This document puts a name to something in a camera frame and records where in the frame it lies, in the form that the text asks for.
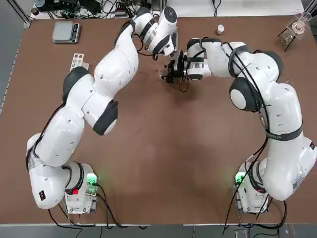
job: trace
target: small white object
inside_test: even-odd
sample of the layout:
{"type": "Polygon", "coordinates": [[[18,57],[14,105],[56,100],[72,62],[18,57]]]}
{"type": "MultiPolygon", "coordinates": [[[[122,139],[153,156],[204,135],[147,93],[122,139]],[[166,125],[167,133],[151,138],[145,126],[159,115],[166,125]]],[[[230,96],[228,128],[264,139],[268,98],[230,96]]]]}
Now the small white object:
{"type": "Polygon", "coordinates": [[[218,25],[218,29],[217,29],[218,34],[221,35],[223,33],[223,31],[224,31],[224,26],[223,25],[218,25]]]}
{"type": "Polygon", "coordinates": [[[84,54],[74,53],[69,71],[78,66],[83,66],[87,70],[89,68],[89,64],[84,62],[84,54]]]}

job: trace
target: green led light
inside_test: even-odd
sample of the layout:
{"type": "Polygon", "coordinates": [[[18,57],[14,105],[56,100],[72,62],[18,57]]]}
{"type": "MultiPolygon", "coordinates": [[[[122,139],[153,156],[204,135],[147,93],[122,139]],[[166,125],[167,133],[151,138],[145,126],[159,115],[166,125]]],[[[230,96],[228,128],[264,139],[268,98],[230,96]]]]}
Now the green led light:
{"type": "Polygon", "coordinates": [[[235,179],[236,179],[236,183],[237,184],[240,184],[241,181],[242,181],[242,178],[245,176],[245,172],[238,172],[235,176],[235,179]]]}
{"type": "Polygon", "coordinates": [[[87,174],[87,183],[97,183],[97,176],[93,173],[87,174]]]}

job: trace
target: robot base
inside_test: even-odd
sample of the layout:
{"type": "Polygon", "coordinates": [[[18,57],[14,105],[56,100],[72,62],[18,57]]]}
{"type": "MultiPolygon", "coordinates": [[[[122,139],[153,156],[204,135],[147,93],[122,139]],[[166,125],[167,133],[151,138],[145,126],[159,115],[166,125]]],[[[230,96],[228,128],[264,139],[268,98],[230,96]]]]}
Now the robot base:
{"type": "MultiPolygon", "coordinates": [[[[246,164],[243,163],[240,166],[240,169],[235,176],[234,191],[240,184],[242,177],[246,174],[245,167],[248,169],[250,164],[250,162],[246,162],[246,164]]],[[[262,209],[260,213],[268,212],[268,199],[266,199],[267,196],[267,192],[260,193],[257,190],[255,190],[250,183],[249,176],[246,175],[236,193],[236,206],[238,212],[257,214],[260,212],[261,207],[262,209]]]]}
{"type": "Polygon", "coordinates": [[[87,189],[89,189],[87,174],[93,174],[94,171],[88,164],[82,164],[82,166],[85,171],[84,182],[78,190],[78,194],[68,195],[65,193],[68,214],[94,214],[97,211],[97,197],[87,194],[87,189]]]}

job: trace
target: black cable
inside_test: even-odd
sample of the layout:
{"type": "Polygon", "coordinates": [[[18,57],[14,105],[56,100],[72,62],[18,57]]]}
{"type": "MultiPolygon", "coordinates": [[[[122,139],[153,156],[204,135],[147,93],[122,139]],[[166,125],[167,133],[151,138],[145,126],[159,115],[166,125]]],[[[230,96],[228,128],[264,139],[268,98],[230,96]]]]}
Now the black cable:
{"type": "Polygon", "coordinates": [[[265,203],[266,203],[266,201],[267,201],[267,199],[268,199],[268,196],[269,196],[269,194],[267,194],[267,196],[266,196],[266,198],[265,198],[265,201],[264,201],[264,203],[262,204],[262,206],[261,206],[261,208],[260,208],[260,210],[259,210],[259,212],[258,212],[258,214],[257,214],[256,220],[258,219],[258,217],[259,217],[259,215],[260,215],[260,213],[261,213],[261,211],[262,211],[262,209],[263,209],[263,207],[264,207],[264,205],[265,205],[265,203]]]}
{"type": "MultiPolygon", "coordinates": [[[[105,201],[106,201],[106,193],[104,191],[104,188],[100,184],[98,184],[98,187],[100,187],[100,189],[102,190],[105,201]]],[[[108,224],[108,209],[106,209],[106,228],[109,230],[112,228],[112,227],[109,227],[109,224],[108,224]]]]}
{"type": "Polygon", "coordinates": [[[77,234],[76,238],[78,237],[78,235],[83,231],[82,228],[76,228],[76,227],[66,227],[66,226],[62,226],[60,225],[59,223],[57,223],[57,221],[53,218],[52,214],[51,214],[51,210],[48,209],[49,211],[49,215],[51,217],[51,219],[53,220],[53,222],[55,223],[55,225],[57,225],[58,227],[61,227],[61,228],[66,228],[66,229],[73,229],[73,230],[80,230],[79,233],[77,234]]]}
{"type": "Polygon", "coordinates": [[[153,54],[145,54],[145,53],[140,52],[143,49],[144,43],[143,43],[143,41],[141,40],[141,38],[140,38],[140,36],[138,34],[134,34],[134,35],[138,36],[140,41],[141,41],[141,43],[142,43],[142,46],[141,46],[140,49],[137,50],[137,53],[140,54],[140,55],[143,55],[143,56],[152,56],[153,54]]]}
{"type": "Polygon", "coordinates": [[[106,209],[107,209],[107,210],[109,211],[109,213],[110,213],[110,218],[111,218],[111,220],[116,224],[116,226],[119,227],[119,228],[121,228],[121,229],[127,228],[128,226],[123,226],[123,225],[119,224],[119,223],[116,221],[116,219],[114,218],[114,215],[113,215],[113,213],[112,213],[112,211],[111,211],[109,205],[107,204],[106,200],[105,200],[102,196],[100,196],[100,194],[97,194],[97,197],[98,197],[99,199],[101,199],[101,200],[104,202],[104,204],[105,204],[105,206],[106,206],[106,209]]]}
{"type": "Polygon", "coordinates": [[[186,93],[188,88],[189,88],[189,78],[188,78],[188,69],[189,66],[191,64],[191,59],[196,58],[198,55],[202,54],[203,52],[205,52],[205,50],[199,51],[198,53],[196,53],[193,57],[191,57],[190,59],[187,59],[187,65],[186,65],[186,71],[185,71],[185,75],[182,76],[182,79],[179,81],[178,83],[178,89],[179,91],[181,91],[182,93],[186,93]],[[185,90],[182,90],[180,87],[181,82],[185,82],[187,81],[187,86],[185,90]]]}
{"type": "MultiPolygon", "coordinates": [[[[227,44],[229,46],[229,48],[231,49],[231,51],[233,51],[233,48],[232,46],[230,45],[230,43],[228,42],[225,42],[224,44],[227,44]]],[[[265,111],[265,116],[266,116],[266,121],[267,121],[267,131],[269,132],[269,118],[268,118],[268,113],[267,113],[267,109],[266,109],[266,105],[265,105],[265,102],[264,102],[264,99],[262,97],[262,94],[259,90],[259,87],[257,85],[257,83],[255,82],[255,80],[253,79],[252,75],[250,74],[249,70],[247,69],[247,67],[244,65],[244,63],[242,62],[242,60],[240,59],[240,57],[235,53],[235,56],[236,58],[239,60],[239,62],[241,63],[241,65],[243,66],[243,68],[246,70],[246,72],[248,73],[249,77],[251,78],[258,94],[259,94],[259,97],[260,97],[260,100],[261,100],[261,103],[263,105],[263,108],[264,108],[264,111],[265,111]]]]}
{"type": "MultiPolygon", "coordinates": [[[[232,48],[232,46],[230,45],[230,43],[225,42],[225,43],[223,43],[223,44],[227,44],[227,45],[229,46],[229,48],[231,49],[231,51],[233,51],[233,48],[232,48]]],[[[254,86],[256,87],[256,89],[257,89],[257,91],[258,91],[258,94],[259,94],[259,97],[260,97],[260,100],[261,100],[261,103],[262,103],[262,105],[263,105],[263,108],[264,108],[264,111],[265,111],[265,115],[266,115],[267,131],[269,132],[269,118],[268,118],[268,113],[267,113],[267,110],[266,110],[266,105],[265,105],[265,103],[264,103],[264,99],[263,99],[263,97],[262,97],[262,95],[261,95],[261,92],[260,92],[260,90],[259,90],[259,88],[258,88],[258,86],[257,86],[257,84],[256,84],[256,82],[255,82],[255,80],[253,79],[252,75],[250,74],[250,72],[248,71],[247,67],[244,65],[244,63],[243,63],[242,60],[240,59],[240,57],[239,57],[236,53],[235,53],[235,56],[236,56],[236,58],[239,60],[239,62],[241,63],[241,65],[243,66],[243,69],[245,69],[246,72],[248,73],[248,75],[250,76],[250,78],[251,78],[251,80],[252,80],[254,86]]],[[[241,67],[240,67],[235,61],[233,61],[233,62],[234,62],[234,64],[239,68],[239,70],[244,74],[245,78],[247,79],[247,77],[246,77],[245,73],[243,72],[243,70],[241,69],[241,67]]],[[[253,97],[254,97],[255,103],[256,103],[256,105],[257,105],[255,95],[253,94],[253,91],[252,91],[252,90],[250,90],[250,91],[251,91],[251,93],[252,93],[252,95],[253,95],[253,97]]],[[[265,139],[265,142],[264,142],[264,143],[265,143],[265,146],[266,146],[266,144],[267,144],[267,141],[268,141],[268,138],[265,139]]],[[[262,153],[262,151],[264,150],[265,146],[264,146],[264,147],[262,146],[262,147],[260,148],[260,153],[259,153],[259,155],[262,153]]],[[[257,158],[250,164],[249,169],[246,171],[246,175],[250,175],[250,174],[249,174],[249,171],[252,171],[251,169],[253,168],[253,165],[255,164],[255,161],[258,159],[259,155],[258,155],[257,158]]],[[[235,190],[235,192],[234,192],[234,195],[233,195],[233,197],[232,197],[232,199],[231,199],[231,202],[230,202],[230,205],[229,205],[229,209],[228,209],[228,213],[227,213],[227,218],[228,218],[228,215],[229,215],[229,212],[230,212],[230,208],[231,208],[231,206],[232,206],[232,202],[233,202],[234,196],[236,195],[236,193],[237,193],[238,188],[240,187],[240,185],[241,185],[241,183],[240,183],[239,186],[236,188],[236,190],[235,190]]],[[[223,229],[223,233],[224,233],[224,231],[228,228],[228,227],[226,227],[226,222],[225,222],[225,226],[224,226],[224,229],[223,229]]]]}
{"type": "Polygon", "coordinates": [[[229,217],[229,213],[230,213],[230,209],[231,209],[231,206],[232,206],[232,203],[233,203],[233,200],[238,192],[238,189],[239,187],[241,186],[244,178],[246,177],[246,175],[248,174],[249,170],[251,169],[252,165],[258,160],[258,158],[260,157],[261,153],[263,152],[264,148],[266,147],[266,144],[267,144],[267,141],[268,141],[268,138],[265,139],[265,142],[261,148],[261,150],[259,151],[257,157],[255,158],[255,160],[252,161],[250,167],[248,168],[248,170],[246,171],[246,174],[242,177],[239,185],[237,186],[236,190],[234,191],[233,193],[233,196],[231,198],[231,201],[230,201],[230,205],[229,205],[229,209],[228,209],[228,212],[227,212],[227,216],[226,216],[226,220],[225,220],[225,223],[224,223],[224,227],[223,227],[223,231],[222,231],[222,234],[224,234],[224,232],[226,231],[226,229],[228,229],[229,226],[226,226],[227,225],[227,222],[228,222],[228,217],[229,217]]]}
{"type": "Polygon", "coordinates": [[[255,234],[255,235],[253,236],[253,238],[255,238],[256,236],[259,236],[259,235],[271,236],[271,237],[278,236],[278,238],[279,238],[279,228],[276,229],[276,234],[258,233],[258,234],[255,234]]]}
{"type": "MultiPolygon", "coordinates": [[[[232,46],[230,45],[230,43],[224,42],[223,44],[227,44],[227,45],[229,46],[229,48],[231,49],[231,51],[233,51],[233,48],[232,48],[232,46]]],[[[266,105],[265,105],[264,99],[263,99],[263,97],[262,97],[262,94],[261,94],[261,92],[260,92],[260,90],[259,90],[259,87],[258,87],[258,85],[256,84],[255,80],[253,79],[253,77],[252,77],[252,75],[250,74],[250,72],[249,72],[249,70],[247,69],[247,67],[244,65],[244,63],[243,63],[242,60],[240,59],[240,57],[239,57],[236,53],[235,53],[235,56],[236,56],[236,58],[239,60],[239,62],[240,62],[241,65],[243,66],[243,68],[246,70],[246,72],[248,73],[249,77],[251,78],[251,80],[252,80],[252,82],[253,82],[253,84],[254,84],[254,86],[255,86],[257,92],[258,92],[258,95],[259,95],[260,100],[261,100],[261,104],[263,105],[263,108],[264,108],[265,117],[266,117],[266,122],[267,122],[267,123],[266,123],[266,124],[267,124],[267,127],[266,127],[265,130],[266,130],[267,132],[269,132],[269,131],[270,131],[270,130],[269,130],[269,129],[270,129],[270,128],[269,128],[269,117],[268,117],[266,105]]],[[[239,68],[239,70],[240,70],[241,72],[243,72],[243,70],[241,70],[241,68],[238,66],[238,64],[237,64],[235,61],[233,61],[233,62],[234,62],[235,65],[239,68]]],[[[255,98],[255,95],[254,95],[254,93],[253,93],[253,90],[251,90],[251,86],[250,86],[249,84],[248,84],[248,87],[249,87],[249,89],[250,89],[250,91],[251,91],[251,94],[252,94],[254,100],[255,100],[255,104],[257,105],[257,101],[256,101],[256,98],[255,98]]],[[[258,110],[259,115],[260,115],[260,117],[261,117],[262,114],[261,114],[260,109],[261,109],[261,105],[260,105],[260,106],[257,105],[257,110],[258,110]]],[[[259,185],[262,185],[261,183],[257,182],[257,181],[254,179],[252,173],[249,174],[249,177],[250,177],[250,180],[252,180],[253,183],[257,183],[257,184],[259,184],[259,185]]]]}
{"type": "Polygon", "coordinates": [[[43,130],[41,131],[41,134],[40,134],[40,136],[39,136],[39,138],[35,141],[35,143],[34,143],[34,148],[30,148],[29,150],[28,150],[28,152],[27,152],[27,154],[26,154],[26,157],[25,157],[25,165],[26,165],[26,169],[29,171],[29,166],[28,166],[28,164],[29,164],[29,158],[30,158],[30,155],[31,155],[31,152],[33,151],[33,153],[34,153],[34,156],[35,157],[39,157],[37,154],[36,154],[36,147],[37,147],[37,145],[39,144],[39,142],[42,140],[42,138],[43,138],[43,136],[44,136],[44,132],[45,132],[45,130],[46,130],[46,128],[49,126],[49,124],[50,124],[50,122],[51,122],[51,120],[53,119],[53,117],[55,116],[55,114],[61,109],[61,108],[63,108],[64,106],[66,105],[66,103],[62,103],[61,105],[59,105],[56,109],[55,109],[55,111],[52,113],[52,115],[50,116],[50,118],[49,118],[49,120],[46,122],[46,124],[45,124],[45,126],[44,126],[44,128],[43,128],[43,130]]]}
{"type": "Polygon", "coordinates": [[[221,0],[219,1],[219,4],[217,5],[217,7],[214,5],[214,0],[211,0],[212,1],[212,4],[213,4],[213,7],[214,7],[214,13],[213,13],[213,16],[216,17],[217,16],[217,10],[221,4],[221,0]]]}
{"type": "Polygon", "coordinates": [[[261,224],[255,224],[255,226],[262,227],[262,228],[269,229],[269,230],[276,230],[276,229],[281,228],[284,225],[286,217],[287,217],[287,204],[285,201],[283,201],[283,203],[284,203],[284,215],[283,215],[282,221],[278,225],[276,225],[274,227],[269,227],[269,226],[265,226],[265,225],[261,225],[261,224]]]}

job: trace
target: metal frame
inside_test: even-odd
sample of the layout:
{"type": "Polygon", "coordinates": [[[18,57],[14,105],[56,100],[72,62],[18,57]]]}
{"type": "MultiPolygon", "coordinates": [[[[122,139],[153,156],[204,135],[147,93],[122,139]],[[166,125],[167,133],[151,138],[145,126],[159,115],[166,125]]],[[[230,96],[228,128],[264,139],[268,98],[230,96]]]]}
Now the metal frame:
{"type": "Polygon", "coordinates": [[[30,16],[28,16],[20,5],[15,0],[6,0],[13,10],[20,16],[20,18],[24,21],[23,28],[29,28],[31,24],[30,16]]]}

